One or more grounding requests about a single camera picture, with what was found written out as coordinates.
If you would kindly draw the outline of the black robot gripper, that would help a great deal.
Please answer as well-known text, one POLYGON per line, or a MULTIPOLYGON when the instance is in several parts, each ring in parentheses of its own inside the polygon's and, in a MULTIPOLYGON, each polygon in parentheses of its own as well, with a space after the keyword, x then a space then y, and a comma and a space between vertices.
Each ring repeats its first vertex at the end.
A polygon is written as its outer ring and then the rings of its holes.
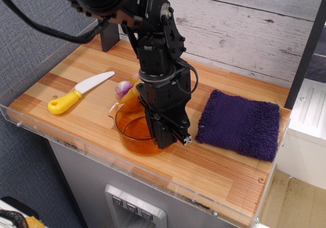
POLYGON ((192 142, 188 133, 190 122, 185 106, 191 99, 191 73, 188 68, 174 69, 167 76, 151 76, 142 70, 139 76, 144 85, 139 87, 144 101, 148 129, 159 149, 180 141, 184 146, 192 142))

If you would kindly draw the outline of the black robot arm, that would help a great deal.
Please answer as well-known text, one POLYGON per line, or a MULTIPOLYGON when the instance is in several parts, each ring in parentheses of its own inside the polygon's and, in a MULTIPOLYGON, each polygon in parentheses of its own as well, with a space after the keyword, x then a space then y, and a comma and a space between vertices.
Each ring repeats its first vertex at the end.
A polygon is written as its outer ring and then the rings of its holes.
POLYGON ((68 0, 88 16, 119 24, 140 63, 139 101, 149 132, 160 149, 191 142, 185 111, 195 88, 194 68, 181 58, 185 38, 179 33, 168 0, 68 0))

